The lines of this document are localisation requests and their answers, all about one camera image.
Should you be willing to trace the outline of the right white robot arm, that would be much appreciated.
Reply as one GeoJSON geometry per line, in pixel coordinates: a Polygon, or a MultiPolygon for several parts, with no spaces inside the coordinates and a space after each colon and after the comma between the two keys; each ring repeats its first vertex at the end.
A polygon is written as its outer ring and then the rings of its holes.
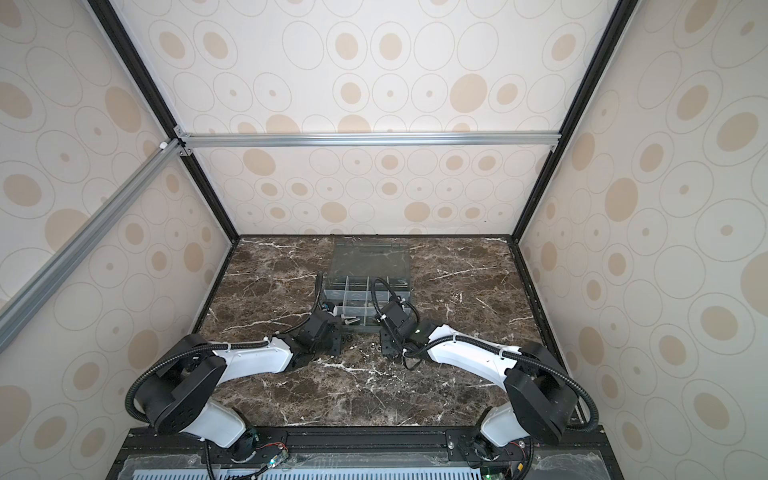
{"type": "Polygon", "coordinates": [[[578,403],[577,383],[549,351],[535,342],[503,346],[467,336],[447,324],[407,315],[397,298],[375,309],[384,331],[403,357],[430,360],[474,374],[506,393],[479,422],[479,437],[495,447],[530,437],[557,445],[578,403]]]}

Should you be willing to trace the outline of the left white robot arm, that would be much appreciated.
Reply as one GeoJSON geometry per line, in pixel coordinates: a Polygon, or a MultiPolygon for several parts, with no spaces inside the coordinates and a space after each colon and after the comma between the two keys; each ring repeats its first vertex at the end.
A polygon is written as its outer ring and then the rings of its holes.
{"type": "Polygon", "coordinates": [[[340,325],[340,318],[319,310],[261,341],[213,343],[189,334],[129,387],[126,411],[158,435],[193,435],[242,463],[258,449],[258,432],[237,410],[212,399],[217,387],[240,378],[292,372],[321,355],[340,354],[340,325]]]}

